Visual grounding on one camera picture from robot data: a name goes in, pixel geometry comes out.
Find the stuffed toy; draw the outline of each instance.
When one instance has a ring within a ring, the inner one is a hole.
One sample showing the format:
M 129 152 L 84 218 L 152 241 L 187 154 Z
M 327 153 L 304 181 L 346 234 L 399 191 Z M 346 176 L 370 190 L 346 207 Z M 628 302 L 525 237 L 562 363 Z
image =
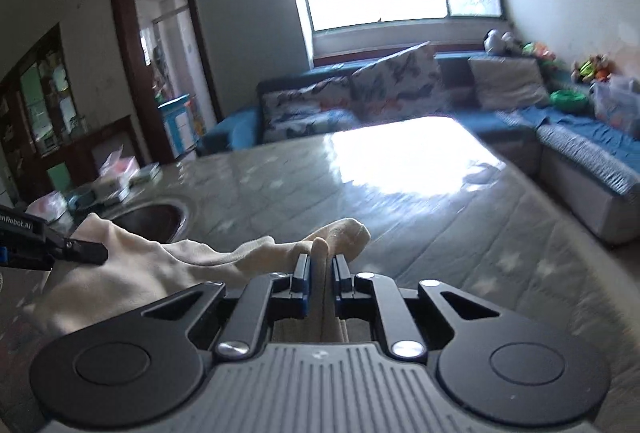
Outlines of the stuffed toy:
M 594 80 L 606 81 L 613 71 L 613 63 L 605 55 L 590 56 L 584 63 L 574 61 L 573 82 L 591 84 Z
M 491 56 L 519 56 L 522 53 L 520 42 L 511 32 L 500 37 L 499 30 L 491 30 L 484 38 L 484 50 Z
M 555 61 L 556 54 L 549 50 L 544 43 L 538 41 L 533 43 L 527 43 L 522 49 L 522 53 L 525 56 L 533 56 L 538 61 Z

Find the gray gripper base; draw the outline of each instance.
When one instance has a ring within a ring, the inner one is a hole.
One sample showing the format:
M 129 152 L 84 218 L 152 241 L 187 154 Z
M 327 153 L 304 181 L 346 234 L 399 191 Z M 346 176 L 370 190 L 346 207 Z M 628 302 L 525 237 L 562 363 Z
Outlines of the gray gripper base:
M 45 433 L 71 433 L 52 421 Z M 219 365 L 196 395 L 140 433 L 496 433 L 452 403 L 426 368 L 374 344 L 270 343 L 248 361 Z M 545 432 L 597 433 L 583 422 Z

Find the mattress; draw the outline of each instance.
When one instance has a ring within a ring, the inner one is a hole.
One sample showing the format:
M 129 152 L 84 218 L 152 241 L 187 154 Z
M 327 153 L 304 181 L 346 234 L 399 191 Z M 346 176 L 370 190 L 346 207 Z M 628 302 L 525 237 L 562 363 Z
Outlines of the mattress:
M 372 240 L 352 272 L 383 273 L 405 288 L 440 279 L 582 337 L 612 371 L 596 425 L 604 433 L 638 430 L 640 292 L 572 216 L 452 119 L 426 117 L 166 166 L 143 196 L 172 191 L 198 201 L 188 238 L 218 251 L 263 235 L 295 241 L 332 220 L 360 220 Z M 0 293 L 15 313 L 0 331 L 0 418 L 12 431 L 31 433 L 43 419 L 27 370 L 48 339 L 15 307 L 39 291 L 42 275 L 12 275 L 5 284 L 22 292 Z M 357 323 L 349 332 L 352 341 L 363 337 Z

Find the round black disc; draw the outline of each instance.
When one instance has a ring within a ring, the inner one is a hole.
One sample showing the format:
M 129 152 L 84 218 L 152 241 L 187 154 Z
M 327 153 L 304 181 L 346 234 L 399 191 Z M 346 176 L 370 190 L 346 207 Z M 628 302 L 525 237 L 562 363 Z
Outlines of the round black disc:
M 444 390 L 492 421 L 551 427 L 596 409 L 609 387 L 602 356 L 520 317 L 467 321 L 438 359 Z
M 119 317 L 47 345 L 31 365 L 30 380 L 52 418 L 122 429 L 175 409 L 203 375 L 196 348 L 175 323 Z

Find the blue sheet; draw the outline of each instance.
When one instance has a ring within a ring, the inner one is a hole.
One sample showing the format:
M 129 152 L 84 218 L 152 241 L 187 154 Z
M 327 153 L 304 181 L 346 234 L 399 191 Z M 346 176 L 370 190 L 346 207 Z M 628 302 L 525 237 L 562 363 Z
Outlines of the blue sheet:
M 519 109 L 518 113 L 538 129 L 543 124 L 559 124 L 597 144 L 609 154 L 640 173 L 640 141 L 591 117 L 562 113 L 556 108 Z

